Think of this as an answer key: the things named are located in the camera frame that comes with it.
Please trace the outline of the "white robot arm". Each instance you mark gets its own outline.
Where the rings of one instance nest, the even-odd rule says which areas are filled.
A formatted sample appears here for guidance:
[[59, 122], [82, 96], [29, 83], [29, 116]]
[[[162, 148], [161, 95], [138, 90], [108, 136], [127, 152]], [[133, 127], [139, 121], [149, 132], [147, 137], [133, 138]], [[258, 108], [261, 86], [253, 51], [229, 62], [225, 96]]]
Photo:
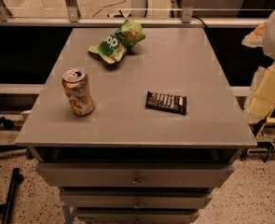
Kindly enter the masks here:
[[247, 119], [263, 119], [275, 108], [275, 10], [241, 43], [249, 48], [261, 48], [273, 61], [268, 68], [257, 68], [244, 105]]

